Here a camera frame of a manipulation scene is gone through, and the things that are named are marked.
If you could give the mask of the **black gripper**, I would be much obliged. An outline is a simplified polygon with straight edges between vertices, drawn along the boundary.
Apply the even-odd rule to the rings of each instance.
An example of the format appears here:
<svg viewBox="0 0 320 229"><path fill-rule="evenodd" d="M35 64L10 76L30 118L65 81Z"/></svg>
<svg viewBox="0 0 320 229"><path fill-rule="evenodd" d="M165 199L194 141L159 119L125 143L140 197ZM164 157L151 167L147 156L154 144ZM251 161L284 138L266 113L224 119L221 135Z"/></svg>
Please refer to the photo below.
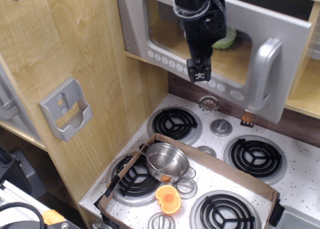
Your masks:
<svg viewBox="0 0 320 229"><path fill-rule="evenodd" d="M197 19L183 21L183 29L191 58L186 60L192 83L210 81L213 44L226 37L226 18L222 12L208 12Z"/></svg>

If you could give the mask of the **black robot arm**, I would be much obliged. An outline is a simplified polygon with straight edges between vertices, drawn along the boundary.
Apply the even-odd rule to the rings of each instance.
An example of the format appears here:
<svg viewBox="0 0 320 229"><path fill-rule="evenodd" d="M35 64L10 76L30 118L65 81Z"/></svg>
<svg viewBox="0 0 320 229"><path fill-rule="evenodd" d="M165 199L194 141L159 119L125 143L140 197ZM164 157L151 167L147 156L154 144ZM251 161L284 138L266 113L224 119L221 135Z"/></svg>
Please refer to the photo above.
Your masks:
<svg viewBox="0 0 320 229"><path fill-rule="evenodd" d="M186 61L192 83L211 80L213 45L227 35L225 0L174 0L191 58Z"/></svg>

